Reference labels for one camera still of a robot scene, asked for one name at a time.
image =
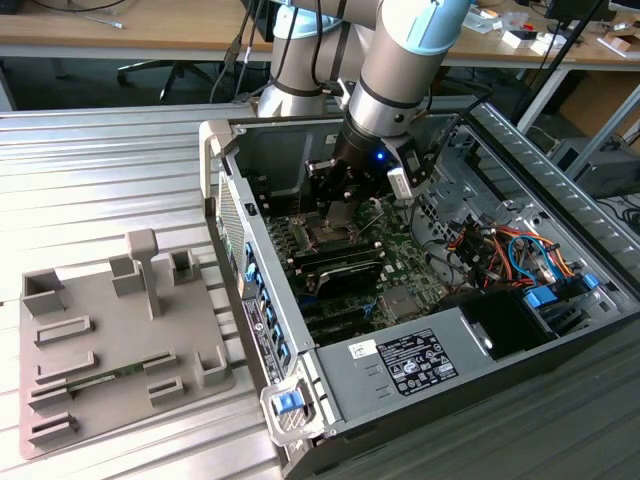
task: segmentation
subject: metal work surface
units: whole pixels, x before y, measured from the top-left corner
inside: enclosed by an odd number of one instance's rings
[[[0,119],[0,476],[280,478],[198,190],[199,123],[248,115],[225,105]],[[538,152],[518,148],[533,168]],[[19,272],[61,266],[61,277],[72,278],[107,271],[106,259],[122,253],[122,235],[131,227],[154,228],[161,256],[189,247],[199,258],[236,386],[28,462],[18,451]],[[65,267],[75,263],[81,265]],[[640,327],[634,325],[550,375],[320,478],[636,478],[639,356]]]
[[[200,209],[198,125],[223,115],[250,112],[182,106],[0,119],[3,478],[280,478]],[[122,235],[137,228],[155,229],[160,258],[169,250],[192,248],[200,260],[236,385],[26,461],[18,449],[19,272],[57,266],[64,280],[107,271],[107,258],[122,253]],[[66,267],[76,263],[80,266]]]

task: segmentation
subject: wire bundle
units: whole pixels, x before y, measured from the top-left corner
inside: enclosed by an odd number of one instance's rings
[[[451,253],[462,253],[465,239],[481,239],[482,248],[475,262],[475,283],[477,286],[487,288],[496,283],[511,284],[516,287],[537,286],[547,283],[547,280],[530,269],[525,268],[528,262],[533,263],[530,247],[535,247],[539,255],[544,259],[549,272],[556,280],[572,277],[573,272],[567,265],[559,247],[551,240],[541,237],[535,232],[522,231],[516,228],[501,226],[489,227],[491,235],[482,235],[480,230],[486,228],[464,227],[460,235],[449,245],[447,250]]]

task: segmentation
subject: white label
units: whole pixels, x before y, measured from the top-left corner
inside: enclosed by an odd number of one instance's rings
[[[349,345],[349,351],[351,352],[351,356],[354,360],[366,357],[367,355],[373,355],[378,352],[376,349],[376,341],[373,339]]]

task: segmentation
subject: sticker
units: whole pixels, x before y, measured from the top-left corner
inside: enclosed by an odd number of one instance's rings
[[[280,379],[283,378],[283,373],[280,370],[276,356],[273,354],[269,330],[264,328],[264,320],[260,313],[258,302],[255,300],[247,300],[242,302],[242,307],[244,308],[244,313],[250,325],[253,327],[254,342],[258,347],[260,361],[267,374],[267,380],[269,384],[278,383]]]
[[[353,345],[349,345],[349,351],[351,352],[351,356],[354,360],[366,357],[367,355],[373,355],[374,353],[377,353],[376,341],[371,339],[360,343],[354,343]]]
[[[398,392],[404,396],[458,376],[449,356],[430,328],[382,343],[378,345],[378,353]]]

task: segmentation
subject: blue cable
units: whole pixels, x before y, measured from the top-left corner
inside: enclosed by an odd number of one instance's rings
[[[530,237],[529,235],[520,235],[518,237],[514,237],[509,243],[509,248],[508,248],[509,261],[511,262],[511,265],[513,265],[513,268],[515,268],[518,272],[522,273],[523,275],[526,275],[527,277],[529,277],[531,280],[533,280],[533,284],[535,286],[538,286],[538,280],[536,279],[536,277],[532,273],[520,268],[520,266],[515,261],[513,246],[515,244],[515,241],[519,238],[524,238],[529,240],[536,247],[538,247],[538,249],[540,249],[540,251],[542,252],[542,256],[544,257],[544,261],[546,262],[547,267],[549,267],[549,271],[553,274],[556,280],[560,278],[564,278],[564,275],[562,274],[562,272],[560,272],[560,270],[554,267],[553,264],[551,263],[551,260],[549,259],[549,254],[547,253],[547,250],[544,248],[544,246],[537,239]]]

